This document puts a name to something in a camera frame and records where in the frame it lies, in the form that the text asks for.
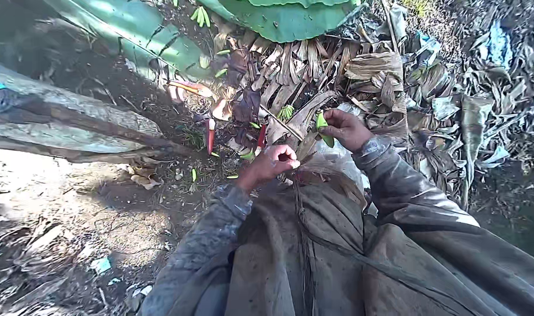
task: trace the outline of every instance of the person's right hand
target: person's right hand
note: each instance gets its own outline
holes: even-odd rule
[[[374,136],[367,127],[353,114],[338,109],[324,112],[324,118],[329,126],[320,127],[318,132],[333,136],[343,147],[354,152]]]

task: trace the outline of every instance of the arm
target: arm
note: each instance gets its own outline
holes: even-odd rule
[[[279,155],[290,159],[279,161]],[[141,316],[167,315],[183,287],[207,262],[237,240],[238,228],[251,212],[249,193],[279,173],[297,168],[296,154],[288,146],[272,146],[242,172],[236,183],[219,187],[207,212],[183,237],[161,269],[156,284],[141,308]]]
[[[354,153],[355,164],[369,178],[381,222],[432,226],[462,222],[479,226],[472,216],[404,162],[388,140],[374,136],[356,116],[334,109],[324,113],[324,117],[331,126],[320,132],[334,136]]]

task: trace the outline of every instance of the twig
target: twig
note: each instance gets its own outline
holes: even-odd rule
[[[99,294],[101,295],[101,299],[103,300],[103,304],[105,305],[105,309],[110,308],[109,303],[107,303],[107,300],[105,299],[105,294],[103,294],[103,290],[101,287],[98,287],[97,290],[99,290]]]
[[[380,0],[382,2],[382,6],[384,7],[384,13],[386,14],[386,23],[388,24],[388,28],[390,29],[390,37],[392,38],[392,46],[394,47],[394,51],[399,53],[398,50],[398,43],[396,41],[396,35],[394,33],[394,28],[392,27],[392,18],[390,17],[390,7],[388,6],[388,2],[386,0]]]
[[[283,123],[280,119],[278,119],[275,115],[273,115],[273,113],[271,113],[266,107],[264,107],[263,105],[259,105],[264,111],[266,111],[267,113],[269,113],[269,115],[271,115],[281,126],[283,126],[287,131],[291,132],[291,134],[298,138],[300,141],[303,141],[304,140],[304,137],[300,136],[299,133],[297,133],[294,129],[290,128],[289,126],[287,126],[285,123]]]
[[[126,103],[128,103],[131,107],[133,107],[135,110],[137,110],[138,112],[142,112],[140,110],[138,110],[138,108],[136,107],[136,105],[134,105],[132,102],[130,102],[127,98],[125,98],[123,95],[119,96],[119,98],[123,99]]]

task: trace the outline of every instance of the cloth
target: cloth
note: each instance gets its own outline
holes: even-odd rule
[[[389,141],[353,158],[378,219],[327,183],[299,199],[292,188],[262,195],[252,212],[223,187],[139,313],[534,315],[533,257],[480,228]]]

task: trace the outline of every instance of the banana leaf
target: banana leaf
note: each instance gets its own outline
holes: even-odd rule
[[[313,38],[335,29],[365,6],[351,2],[334,4],[274,4],[254,6],[247,0],[219,0],[242,26],[258,32],[274,42],[285,43]]]
[[[238,22],[238,19],[235,18],[234,14],[226,10],[226,8],[220,2],[218,2],[218,0],[198,0],[198,1],[201,4],[203,4],[205,7],[214,11],[216,14],[218,14],[222,18],[225,18],[227,21],[230,21],[233,23]]]
[[[199,47],[174,25],[163,26],[159,11],[141,1],[44,1],[72,23],[105,39],[112,51],[134,62],[142,76],[154,78],[149,63],[156,58],[195,78],[209,75],[209,70],[198,66]]]
[[[250,4],[255,6],[272,6],[273,4],[302,4],[303,7],[308,8],[312,4],[325,4],[332,6],[334,4],[342,4],[349,0],[249,0]]]

